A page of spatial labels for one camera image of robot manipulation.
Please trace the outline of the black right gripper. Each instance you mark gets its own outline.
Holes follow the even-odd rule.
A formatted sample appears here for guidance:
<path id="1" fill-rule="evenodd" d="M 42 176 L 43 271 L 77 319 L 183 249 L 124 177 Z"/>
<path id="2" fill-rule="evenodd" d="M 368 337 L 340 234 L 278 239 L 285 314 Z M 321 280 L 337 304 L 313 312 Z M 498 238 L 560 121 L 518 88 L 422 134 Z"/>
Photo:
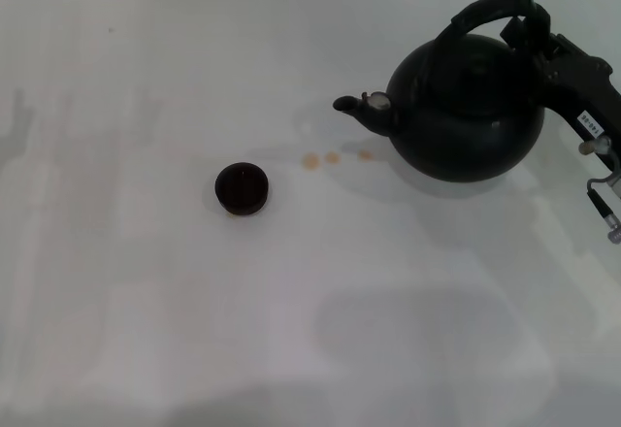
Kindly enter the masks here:
<path id="1" fill-rule="evenodd" d="M 515 51 L 529 51 L 525 17 L 514 16 L 500 33 Z M 558 114 L 584 141 L 609 139 L 620 151 L 620 92 L 610 81 L 611 66 L 561 34 L 551 33 L 551 17 L 541 5 L 532 15 L 532 53 L 544 62 L 544 106 Z"/>

